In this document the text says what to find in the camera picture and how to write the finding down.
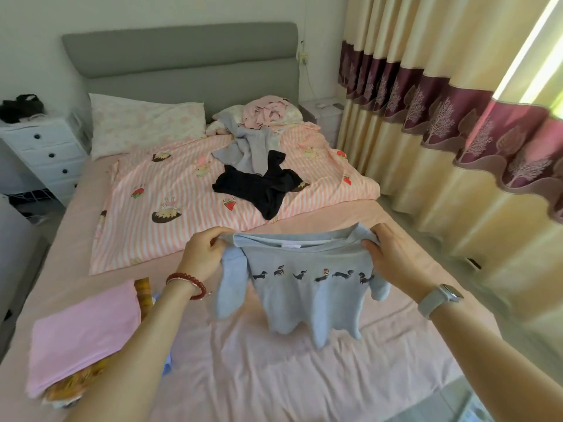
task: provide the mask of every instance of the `headboard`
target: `headboard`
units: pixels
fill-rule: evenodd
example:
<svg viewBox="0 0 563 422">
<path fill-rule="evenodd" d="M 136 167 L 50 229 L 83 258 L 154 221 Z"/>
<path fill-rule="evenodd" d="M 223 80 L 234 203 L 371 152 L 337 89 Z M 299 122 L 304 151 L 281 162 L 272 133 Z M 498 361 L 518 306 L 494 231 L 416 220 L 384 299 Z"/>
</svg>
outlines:
<svg viewBox="0 0 563 422">
<path fill-rule="evenodd" d="M 207 121 L 267 94 L 299 97 L 297 26 L 226 23 L 66 34 L 89 93 L 158 103 L 203 102 Z"/>
</svg>

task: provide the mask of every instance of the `floor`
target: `floor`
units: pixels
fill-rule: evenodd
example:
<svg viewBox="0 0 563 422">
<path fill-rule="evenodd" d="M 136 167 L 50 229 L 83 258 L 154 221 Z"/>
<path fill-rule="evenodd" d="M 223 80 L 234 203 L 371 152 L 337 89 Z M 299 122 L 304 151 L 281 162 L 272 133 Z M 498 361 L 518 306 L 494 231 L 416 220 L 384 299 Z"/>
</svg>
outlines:
<svg viewBox="0 0 563 422">
<path fill-rule="evenodd" d="M 469 276 L 476 269 L 464 259 L 448 258 L 441 254 L 438 240 L 421 234 L 411 226 L 411 219 L 402 213 L 391 210 L 390 200 L 382 197 L 378 202 L 430 255 L 446 268 L 460 284 L 472 292 L 496 316 L 503 338 L 533 361 L 540 369 L 563 385 L 563 364 L 561 359 L 539 338 L 524 332 L 518 322 L 510 317 L 504 303 L 486 290 L 479 289 L 470 282 Z M 35 203 L 27 210 L 42 215 L 39 228 L 46 239 L 52 243 L 64 214 L 64 208 L 57 201 Z M 443 390 L 435 393 L 416 406 L 398 414 L 387 422 L 456 422 L 472 393 L 465 378 L 458 379 Z"/>
</svg>

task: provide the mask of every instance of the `red beaded bracelet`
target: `red beaded bracelet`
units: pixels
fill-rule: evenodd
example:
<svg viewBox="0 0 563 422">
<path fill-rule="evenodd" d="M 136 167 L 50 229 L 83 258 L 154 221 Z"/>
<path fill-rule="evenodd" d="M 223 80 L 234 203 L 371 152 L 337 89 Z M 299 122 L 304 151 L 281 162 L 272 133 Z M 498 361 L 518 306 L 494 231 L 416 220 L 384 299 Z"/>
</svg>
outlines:
<svg viewBox="0 0 563 422">
<path fill-rule="evenodd" d="M 168 276 L 168 278 L 166 279 L 166 284 L 170 283 L 172 280 L 175 280 L 177 278 L 185 280 L 185 281 L 189 281 L 194 286 L 199 287 L 199 290 L 201 290 L 201 293 L 199 295 L 192 296 L 190 298 L 190 300 L 198 300 L 198 299 L 204 298 L 207 295 L 207 289 L 201 281 L 199 281 L 197 278 L 195 278 L 191 275 L 184 274 L 183 272 L 175 272 L 174 274 L 170 274 Z"/>
</svg>

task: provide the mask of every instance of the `crumpled pink garment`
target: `crumpled pink garment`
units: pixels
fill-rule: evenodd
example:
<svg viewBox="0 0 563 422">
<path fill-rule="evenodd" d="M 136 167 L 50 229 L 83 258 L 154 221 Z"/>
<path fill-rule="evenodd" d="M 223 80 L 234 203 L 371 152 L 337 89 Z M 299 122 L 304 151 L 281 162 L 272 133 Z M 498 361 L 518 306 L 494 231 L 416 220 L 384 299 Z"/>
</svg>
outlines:
<svg viewBox="0 0 563 422">
<path fill-rule="evenodd" d="M 259 129 L 269 126 L 273 121 L 285 117 L 285 107 L 289 102 L 279 96 L 264 96 L 244 106 L 243 126 L 247 129 Z"/>
<path fill-rule="evenodd" d="M 125 345 L 141 323 L 133 283 L 127 281 L 35 322 L 25 388 L 30 398 Z"/>
</svg>

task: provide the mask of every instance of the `smartwatch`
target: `smartwatch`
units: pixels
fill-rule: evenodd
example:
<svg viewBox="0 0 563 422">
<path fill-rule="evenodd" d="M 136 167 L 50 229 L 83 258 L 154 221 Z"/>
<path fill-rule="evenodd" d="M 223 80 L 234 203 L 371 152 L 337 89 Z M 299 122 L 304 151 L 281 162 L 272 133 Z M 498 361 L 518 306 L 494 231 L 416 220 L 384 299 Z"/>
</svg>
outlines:
<svg viewBox="0 0 563 422">
<path fill-rule="evenodd" d="M 455 287 L 448 284 L 440 284 L 426 298 L 420 301 L 418 311 L 424 318 L 429 319 L 430 314 L 440 305 L 446 302 L 459 302 L 462 299 L 463 295 Z"/>
</svg>

